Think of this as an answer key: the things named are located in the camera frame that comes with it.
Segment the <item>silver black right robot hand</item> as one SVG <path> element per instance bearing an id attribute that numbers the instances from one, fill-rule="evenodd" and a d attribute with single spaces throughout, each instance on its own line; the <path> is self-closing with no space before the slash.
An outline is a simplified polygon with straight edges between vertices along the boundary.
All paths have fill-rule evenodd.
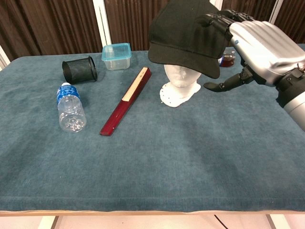
<path id="1" fill-rule="evenodd" d="M 206 89 L 224 92 L 252 81 L 272 87 L 286 77 L 304 78 L 304 50 L 275 25 L 234 10 L 207 13 L 197 21 L 203 27 L 213 26 L 230 41 L 243 66 L 223 83 L 205 83 Z"/>

